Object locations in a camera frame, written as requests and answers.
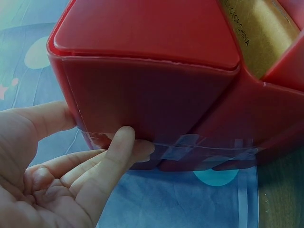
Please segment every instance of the gold label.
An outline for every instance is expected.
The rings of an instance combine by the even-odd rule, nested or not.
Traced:
[[[261,78],[300,30],[276,0],[219,0],[249,71]]]

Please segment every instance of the blue fabric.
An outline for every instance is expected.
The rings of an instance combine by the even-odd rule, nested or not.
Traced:
[[[68,0],[0,0],[0,110],[63,100],[45,42]],[[75,128],[43,139],[32,164],[88,150]],[[129,171],[99,221],[115,228],[257,228],[256,168]]]

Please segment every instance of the hand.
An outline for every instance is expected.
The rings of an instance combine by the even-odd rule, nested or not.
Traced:
[[[77,152],[28,168],[39,140],[73,127],[63,102],[0,112],[1,228],[94,228],[121,176],[154,151],[123,127],[107,151]]]

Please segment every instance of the plastic lid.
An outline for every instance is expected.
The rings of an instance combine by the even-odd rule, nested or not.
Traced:
[[[131,57],[238,66],[215,0],[74,0],[54,36],[61,55]]]

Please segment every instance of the fingernail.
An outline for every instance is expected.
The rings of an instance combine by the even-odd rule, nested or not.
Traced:
[[[150,161],[150,156],[144,160],[138,161],[137,163],[143,163],[143,162],[148,162],[148,161]]]

